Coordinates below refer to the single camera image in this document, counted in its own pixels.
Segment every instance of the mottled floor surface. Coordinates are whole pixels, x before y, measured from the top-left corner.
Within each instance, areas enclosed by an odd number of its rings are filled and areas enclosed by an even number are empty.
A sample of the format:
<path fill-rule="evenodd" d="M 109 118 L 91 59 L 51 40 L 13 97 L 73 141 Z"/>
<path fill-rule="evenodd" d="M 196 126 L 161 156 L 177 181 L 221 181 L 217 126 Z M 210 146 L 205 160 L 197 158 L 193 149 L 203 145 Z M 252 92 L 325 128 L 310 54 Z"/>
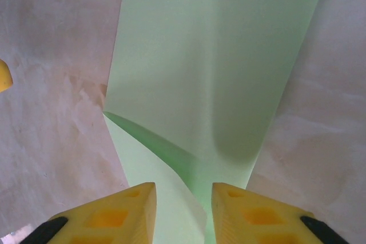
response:
<path fill-rule="evenodd" d="M 101 113 L 120 1 L 0 0 L 0 237 L 126 187 Z M 361 244 L 365 167 L 366 0 L 321 0 L 249 189 Z"/>

